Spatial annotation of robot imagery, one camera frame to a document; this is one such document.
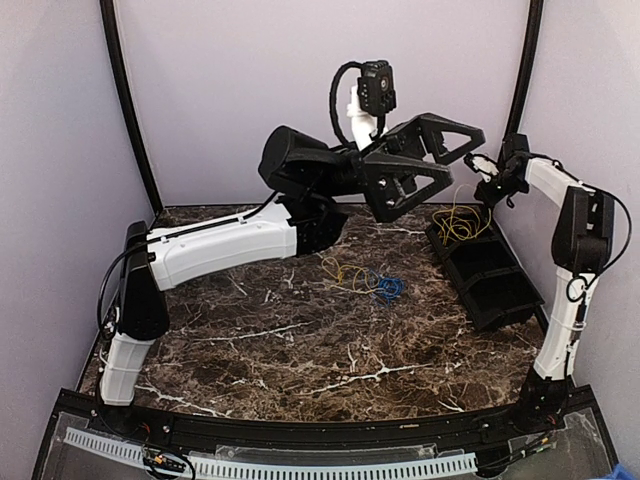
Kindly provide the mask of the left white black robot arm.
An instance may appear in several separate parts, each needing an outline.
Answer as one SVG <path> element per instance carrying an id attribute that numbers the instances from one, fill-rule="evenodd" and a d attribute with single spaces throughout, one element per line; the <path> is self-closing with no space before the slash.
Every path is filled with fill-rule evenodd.
<path id="1" fill-rule="evenodd" d="M 264 146 L 259 174 L 270 196 L 258 208 L 177 228 L 129 226 L 119 277 L 120 306 L 107 330 L 109 353 L 99 382 L 103 421 L 120 436 L 141 427 L 130 406 L 145 357 L 169 327 L 164 294 L 186 281 L 262 260 L 324 251 L 347 216 L 337 204 L 362 195 L 374 218 L 390 223 L 452 184 L 450 165 L 485 141 L 481 129 L 423 113 L 379 137 L 355 124 L 340 146 L 288 126 Z"/>

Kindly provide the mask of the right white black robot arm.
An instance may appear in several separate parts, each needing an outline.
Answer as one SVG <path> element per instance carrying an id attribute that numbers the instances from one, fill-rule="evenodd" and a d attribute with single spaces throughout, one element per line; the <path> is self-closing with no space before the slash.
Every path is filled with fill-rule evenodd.
<path id="1" fill-rule="evenodd" d="M 523 134 L 505 139 L 497 161 L 467 154 L 464 162 L 481 175 L 474 197 L 490 209 L 532 188 L 559 207 L 551 239 L 556 287 L 547 333 L 521 389 L 520 404 L 510 413 L 511 426 L 530 434 L 547 420 L 549 404 L 567 395 L 593 293 L 604 272 L 622 257 L 612 254 L 615 208 L 622 208 L 628 225 L 621 253 L 630 244 L 632 218 L 615 195 L 574 176 L 561 161 L 531 152 Z"/>

